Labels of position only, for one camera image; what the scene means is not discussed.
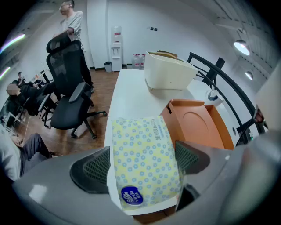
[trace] yellow patterned package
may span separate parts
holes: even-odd
[[[112,136],[123,210],[151,206],[179,193],[175,152],[162,116],[113,120]]]

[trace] blue logo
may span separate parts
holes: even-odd
[[[121,194],[124,201],[129,205],[140,205],[144,201],[141,193],[139,193],[137,187],[134,186],[127,186],[123,188]]]

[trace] water bottle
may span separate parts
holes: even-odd
[[[140,69],[144,69],[145,54],[142,54],[140,58]]]
[[[139,54],[134,54],[132,59],[133,69],[140,69],[140,56]]]

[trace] black office chair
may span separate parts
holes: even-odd
[[[89,112],[91,101],[91,86],[82,78],[82,71],[86,63],[81,63],[81,42],[71,41],[67,33],[53,38],[47,45],[47,64],[60,94],[64,96],[58,102],[51,119],[51,126],[60,130],[72,129],[71,136],[83,122],[92,134],[92,139],[97,136],[93,133],[87,118],[100,113],[107,116],[107,112]]]

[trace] white desk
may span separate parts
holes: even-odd
[[[104,145],[110,147],[111,167],[107,176],[109,194],[111,200],[119,208],[121,208],[121,204],[116,187],[114,172],[112,120],[119,117],[132,119],[146,116],[158,116],[171,99],[179,98],[204,101],[207,98],[207,90],[210,90],[210,87],[207,84],[198,80],[192,80],[186,90],[179,91],[154,89],[150,91],[144,80],[143,70],[122,69],[120,71],[110,104],[104,139]],[[233,143],[236,144],[239,137],[238,135],[235,136],[232,131],[232,127],[235,126],[231,121],[231,117],[229,116],[223,104],[220,104],[217,107],[217,110],[228,128]],[[176,203],[177,200],[176,197],[174,197],[154,206],[124,212],[127,215],[147,214],[169,208],[176,205]]]

